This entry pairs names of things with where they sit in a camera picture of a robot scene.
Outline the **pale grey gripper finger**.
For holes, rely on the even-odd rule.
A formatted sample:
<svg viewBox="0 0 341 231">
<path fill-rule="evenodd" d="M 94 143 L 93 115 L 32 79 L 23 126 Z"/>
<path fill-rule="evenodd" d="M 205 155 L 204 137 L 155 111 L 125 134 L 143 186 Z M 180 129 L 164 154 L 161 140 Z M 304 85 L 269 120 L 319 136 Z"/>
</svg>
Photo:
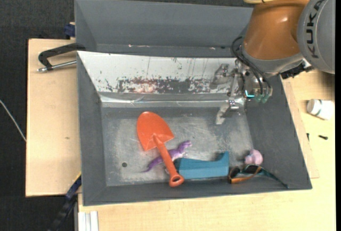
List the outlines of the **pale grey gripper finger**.
<svg viewBox="0 0 341 231">
<path fill-rule="evenodd" d="M 214 73 L 214 77 L 209 85 L 211 89 L 217 89 L 218 87 L 230 87 L 232 83 L 232 76 L 229 72 L 229 64 L 221 64 Z"/>
<path fill-rule="evenodd" d="M 228 100 L 224 104 L 222 104 L 216 114 L 215 124 L 221 125 L 224 123 L 225 119 L 229 116 L 230 113 L 239 111 L 239 104 L 236 103 L 235 100 Z"/>
</svg>

